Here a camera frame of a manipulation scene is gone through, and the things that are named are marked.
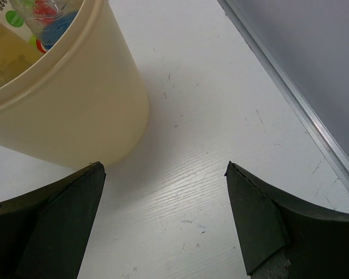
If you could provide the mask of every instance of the metal strip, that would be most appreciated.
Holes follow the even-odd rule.
[[[244,38],[245,42],[250,46],[261,65],[289,103],[297,117],[307,129],[309,135],[313,138],[314,142],[317,144],[318,148],[339,177],[340,181],[349,192],[349,158],[328,132],[327,128],[323,125],[322,121],[301,95],[284,69],[264,47],[253,29],[243,18],[240,9],[233,3],[233,0],[218,1],[225,10],[226,16],[229,17]]]

